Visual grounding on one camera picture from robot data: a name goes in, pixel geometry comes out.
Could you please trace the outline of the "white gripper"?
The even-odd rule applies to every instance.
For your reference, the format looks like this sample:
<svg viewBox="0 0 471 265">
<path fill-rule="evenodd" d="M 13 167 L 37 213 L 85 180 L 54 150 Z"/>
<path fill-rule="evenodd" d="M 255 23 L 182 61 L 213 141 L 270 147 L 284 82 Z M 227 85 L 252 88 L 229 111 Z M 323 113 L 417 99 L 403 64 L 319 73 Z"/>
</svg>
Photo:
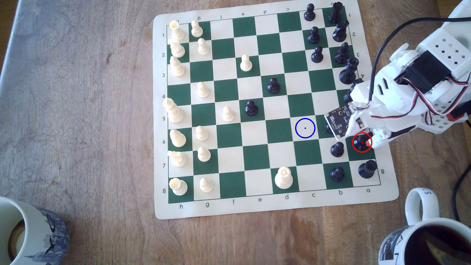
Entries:
<svg viewBox="0 0 471 265">
<path fill-rule="evenodd" d="M 369 129 L 371 140 L 364 141 L 367 147 L 378 148 L 416 128 L 423 104 L 416 101 L 411 112 L 415 90 L 409 85 L 400 85 L 395 78 L 402 73 L 397 66 L 385 66 L 374 77 L 374 93 L 367 109 L 349 110 L 348 128 L 345 137 Z"/>
</svg>

